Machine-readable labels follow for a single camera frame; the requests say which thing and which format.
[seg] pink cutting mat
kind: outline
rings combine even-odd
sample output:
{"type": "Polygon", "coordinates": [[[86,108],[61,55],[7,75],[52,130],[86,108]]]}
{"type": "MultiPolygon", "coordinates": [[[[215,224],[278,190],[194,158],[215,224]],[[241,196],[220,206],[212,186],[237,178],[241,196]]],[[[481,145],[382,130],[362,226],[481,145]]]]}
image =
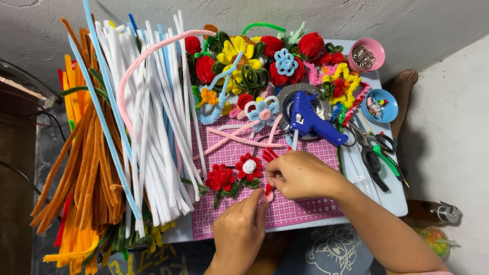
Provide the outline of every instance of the pink cutting mat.
{"type": "MultiPolygon", "coordinates": [[[[210,125],[212,128],[219,128],[222,125],[230,124],[245,124],[249,120],[236,120],[227,117],[222,117],[216,123],[210,125]]],[[[200,125],[200,137],[202,139],[202,145],[204,150],[211,147],[223,137],[209,133],[206,131],[207,126],[200,125]]],[[[255,135],[255,141],[263,136],[270,134],[271,127],[265,127],[263,130],[255,135]]],[[[232,133],[235,130],[224,130],[224,132],[232,133]]],[[[239,137],[249,139],[251,129],[246,130],[239,137]]],[[[278,136],[273,139],[273,143],[287,144],[283,136],[278,136]]],[[[193,153],[197,155],[197,139],[195,133],[192,132],[192,144],[193,153]]],[[[213,164],[224,163],[226,166],[234,166],[239,161],[240,156],[246,153],[253,154],[254,146],[239,143],[234,140],[229,140],[223,146],[216,151],[205,156],[205,167],[207,172],[213,164]]],[[[258,148],[256,156],[261,160],[265,167],[267,162],[262,158],[262,150],[264,148],[258,148]]],[[[313,142],[299,142],[297,150],[303,150],[313,153],[329,166],[338,170],[338,161],[336,157],[336,148],[324,139],[315,139],[313,142]]],[[[287,147],[275,148],[277,155],[282,155],[287,151],[287,147]]],[[[197,169],[201,169],[200,159],[194,161],[197,169]]],[[[265,177],[265,169],[263,170],[263,176],[260,178],[260,187],[264,188],[267,180],[265,177]]],[[[248,197],[253,189],[242,187],[236,201],[240,201],[248,197]]],[[[221,213],[223,213],[231,204],[235,201],[232,198],[222,198],[219,204],[219,208],[214,209],[214,197],[216,192],[210,189],[207,194],[200,198],[200,201],[196,204],[196,210],[192,212],[192,232],[194,234],[194,240],[202,240],[212,238],[212,223],[221,213]]],[[[287,200],[278,191],[274,191],[275,198],[267,208],[266,216],[266,228],[276,228],[287,225],[300,224],[310,221],[317,221],[323,219],[329,219],[334,217],[341,217],[343,213],[339,211],[339,208],[333,201],[325,198],[307,199],[307,200],[287,200]]]]}

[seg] blue bowl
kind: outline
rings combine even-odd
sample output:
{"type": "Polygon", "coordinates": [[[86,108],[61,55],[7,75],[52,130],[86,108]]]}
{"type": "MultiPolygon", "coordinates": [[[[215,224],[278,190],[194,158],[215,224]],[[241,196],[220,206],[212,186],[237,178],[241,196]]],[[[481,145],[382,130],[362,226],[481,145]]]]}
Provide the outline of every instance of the blue bowl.
{"type": "Polygon", "coordinates": [[[362,115],[370,121],[388,123],[397,117],[399,107],[394,96],[392,96],[388,91],[383,89],[375,89],[371,90],[365,95],[364,99],[362,100],[360,111],[362,112],[362,115]],[[373,117],[367,110],[367,98],[371,95],[377,99],[387,99],[387,105],[384,106],[382,116],[380,118],[373,117]]]}

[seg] person's left hand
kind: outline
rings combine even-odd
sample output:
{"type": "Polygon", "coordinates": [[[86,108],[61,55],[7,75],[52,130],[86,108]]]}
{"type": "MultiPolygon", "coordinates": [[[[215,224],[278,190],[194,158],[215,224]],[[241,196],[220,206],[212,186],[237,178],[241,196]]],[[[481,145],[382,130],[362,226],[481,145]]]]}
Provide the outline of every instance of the person's left hand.
{"type": "Polygon", "coordinates": [[[264,190],[256,189],[248,198],[231,205],[212,226],[216,253],[206,275],[243,275],[258,254],[265,237],[265,210],[258,207],[264,190]]]}

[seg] pink bowl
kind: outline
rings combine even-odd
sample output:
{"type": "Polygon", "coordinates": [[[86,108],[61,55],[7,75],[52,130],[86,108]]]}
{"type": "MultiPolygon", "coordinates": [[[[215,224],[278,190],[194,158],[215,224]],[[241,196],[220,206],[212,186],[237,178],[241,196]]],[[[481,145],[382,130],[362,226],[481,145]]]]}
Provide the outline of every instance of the pink bowl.
{"type": "Polygon", "coordinates": [[[352,48],[350,49],[350,54],[348,54],[348,63],[350,64],[350,69],[355,72],[369,72],[379,69],[385,61],[385,51],[382,45],[372,38],[362,38],[356,41],[352,48]],[[369,49],[375,56],[375,62],[370,70],[364,70],[360,68],[355,61],[353,61],[352,51],[359,46],[363,46],[365,49],[369,49]]]}

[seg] hot glue gun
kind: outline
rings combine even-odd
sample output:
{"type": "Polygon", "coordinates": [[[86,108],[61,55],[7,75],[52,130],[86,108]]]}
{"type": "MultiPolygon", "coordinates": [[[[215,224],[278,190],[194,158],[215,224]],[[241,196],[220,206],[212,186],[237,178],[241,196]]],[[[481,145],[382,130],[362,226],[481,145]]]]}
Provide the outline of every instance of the hot glue gun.
{"type": "Polygon", "coordinates": [[[329,121],[321,119],[312,108],[312,100],[318,95],[308,95],[305,91],[297,91],[294,95],[292,120],[290,129],[294,131],[294,142],[297,136],[305,136],[314,131],[333,146],[340,146],[348,140],[348,136],[340,133],[329,121]]]}

